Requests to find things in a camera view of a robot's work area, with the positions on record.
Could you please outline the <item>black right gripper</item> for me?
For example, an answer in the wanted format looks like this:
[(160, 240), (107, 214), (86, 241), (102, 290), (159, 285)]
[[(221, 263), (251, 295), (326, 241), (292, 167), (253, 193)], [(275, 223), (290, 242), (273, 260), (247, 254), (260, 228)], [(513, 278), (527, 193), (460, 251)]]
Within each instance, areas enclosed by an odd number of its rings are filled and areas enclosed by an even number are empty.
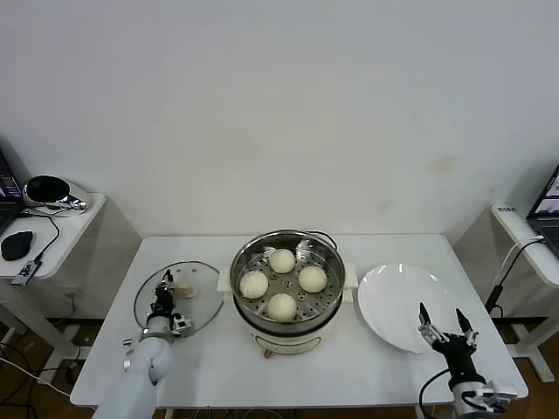
[(476, 351), (479, 333), (470, 320), (458, 308), (455, 309), (461, 334), (443, 333), (431, 323), (431, 318), (423, 302), (419, 304), (418, 331), (430, 347), (445, 358), (450, 373), (449, 385), (465, 382), (481, 382), (472, 359)]

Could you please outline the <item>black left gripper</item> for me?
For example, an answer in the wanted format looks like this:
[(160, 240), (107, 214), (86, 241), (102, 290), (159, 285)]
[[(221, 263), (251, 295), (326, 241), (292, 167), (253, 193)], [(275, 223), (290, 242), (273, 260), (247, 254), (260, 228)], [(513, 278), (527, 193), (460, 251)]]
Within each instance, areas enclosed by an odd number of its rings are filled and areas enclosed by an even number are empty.
[(175, 308), (173, 296), (174, 276), (171, 269), (167, 269), (160, 284), (155, 288), (155, 301), (150, 304), (150, 318), (171, 318)]

